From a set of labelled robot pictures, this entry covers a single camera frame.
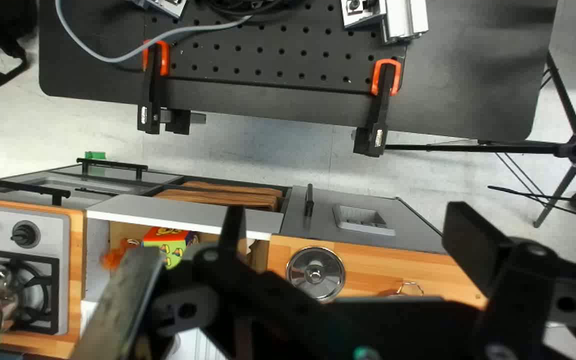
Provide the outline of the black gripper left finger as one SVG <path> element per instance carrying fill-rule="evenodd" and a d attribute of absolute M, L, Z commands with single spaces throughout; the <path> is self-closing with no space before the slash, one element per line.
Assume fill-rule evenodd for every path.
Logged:
<path fill-rule="evenodd" d="M 238 255 L 247 213 L 231 205 L 216 246 L 194 246 L 164 271 L 149 300 L 146 336 L 157 356 L 177 334 L 200 328 L 237 360 L 343 360 L 341 318 L 274 271 Z"/>

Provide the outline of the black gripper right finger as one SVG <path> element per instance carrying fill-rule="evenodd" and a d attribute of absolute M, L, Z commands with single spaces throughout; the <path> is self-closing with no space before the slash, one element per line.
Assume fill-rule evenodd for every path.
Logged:
<path fill-rule="evenodd" d="M 576 337 L 576 261 L 535 240 L 515 240 L 467 202 L 447 205 L 443 244 L 489 297 L 477 346 L 487 358 L 556 360 L 550 322 Z"/>

